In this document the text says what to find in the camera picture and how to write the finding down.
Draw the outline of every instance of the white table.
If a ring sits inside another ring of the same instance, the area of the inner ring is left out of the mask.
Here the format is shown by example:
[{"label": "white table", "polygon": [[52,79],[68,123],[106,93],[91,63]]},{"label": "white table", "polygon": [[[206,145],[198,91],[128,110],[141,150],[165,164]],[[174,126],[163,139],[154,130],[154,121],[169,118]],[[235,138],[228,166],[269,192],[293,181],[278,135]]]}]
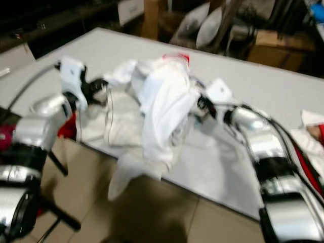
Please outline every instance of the white table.
[{"label": "white table", "polygon": [[[195,76],[206,83],[222,78],[237,99],[267,111],[287,128],[301,124],[302,109],[324,114],[321,79],[103,29],[95,29],[1,79],[0,106],[6,108],[29,76],[62,56],[84,61],[90,80],[128,59],[157,58],[171,52],[189,54]],[[60,91],[58,71],[52,70],[26,91],[13,112],[23,116],[34,101]],[[109,148],[102,139],[86,145],[116,157],[123,153]],[[164,179],[258,219],[258,183],[245,150],[213,122],[190,131],[180,160]]]}]

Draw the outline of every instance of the tiled floor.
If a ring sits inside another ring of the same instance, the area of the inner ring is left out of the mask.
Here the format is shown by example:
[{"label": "tiled floor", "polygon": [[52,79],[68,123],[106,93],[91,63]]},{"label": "tiled floor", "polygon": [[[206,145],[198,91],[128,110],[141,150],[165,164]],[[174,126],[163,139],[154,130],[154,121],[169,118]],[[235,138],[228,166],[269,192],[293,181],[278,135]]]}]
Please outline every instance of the tiled floor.
[{"label": "tiled floor", "polygon": [[[69,175],[64,178],[47,161],[43,192],[82,227],[74,233],[60,223],[46,243],[105,243],[116,237],[130,242],[264,242],[258,223],[167,182],[136,179],[116,201],[108,202],[115,159],[69,140],[58,140],[54,153],[68,165]],[[34,231],[17,242],[37,242],[54,221],[51,213],[44,214]]]}]

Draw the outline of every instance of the gray table surface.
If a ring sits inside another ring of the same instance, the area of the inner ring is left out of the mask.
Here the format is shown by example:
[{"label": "gray table surface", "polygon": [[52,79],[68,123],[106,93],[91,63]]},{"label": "gray table surface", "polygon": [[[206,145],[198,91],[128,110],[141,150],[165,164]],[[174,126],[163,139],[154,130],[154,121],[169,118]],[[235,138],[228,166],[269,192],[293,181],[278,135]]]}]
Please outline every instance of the gray table surface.
[{"label": "gray table surface", "polygon": [[[203,82],[222,78],[237,99],[265,110],[288,129],[301,124],[302,109],[324,114],[321,79],[99,28],[0,79],[0,106],[6,108],[28,77],[62,56],[85,62],[90,80],[126,60],[172,52],[189,54],[192,73]],[[52,70],[26,91],[13,112],[23,116],[34,101],[60,91],[58,71]],[[87,145],[116,157],[124,152],[110,148],[103,139]],[[211,120],[190,131],[179,161],[164,179],[258,219],[258,183],[245,149]]]}]

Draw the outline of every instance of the black stand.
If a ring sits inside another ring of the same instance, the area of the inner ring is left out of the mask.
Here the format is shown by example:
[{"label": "black stand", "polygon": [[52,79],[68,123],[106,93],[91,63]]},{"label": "black stand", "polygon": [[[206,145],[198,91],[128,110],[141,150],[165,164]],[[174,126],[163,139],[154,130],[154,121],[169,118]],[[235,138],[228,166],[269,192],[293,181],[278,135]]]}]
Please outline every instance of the black stand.
[{"label": "black stand", "polygon": [[[53,161],[53,163],[56,165],[56,167],[59,169],[59,171],[64,175],[68,175],[68,170],[59,162],[59,160],[56,158],[56,156],[53,154],[52,151],[49,152],[49,157]],[[56,221],[52,224],[52,226],[45,232],[45,234],[40,238],[38,243],[45,242],[46,238],[52,233],[52,231],[55,229],[55,227],[61,222],[61,220],[67,224],[69,227],[71,227],[74,231],[78,231],[81,229],[81,223],[73,218],[72,216],[68,215],[66,212],[64,212],[62,209],[57,207],[53,202],[46,199],[44,196],[40,196],[40,204],[50,210],[53,214],[57,216]]]}]

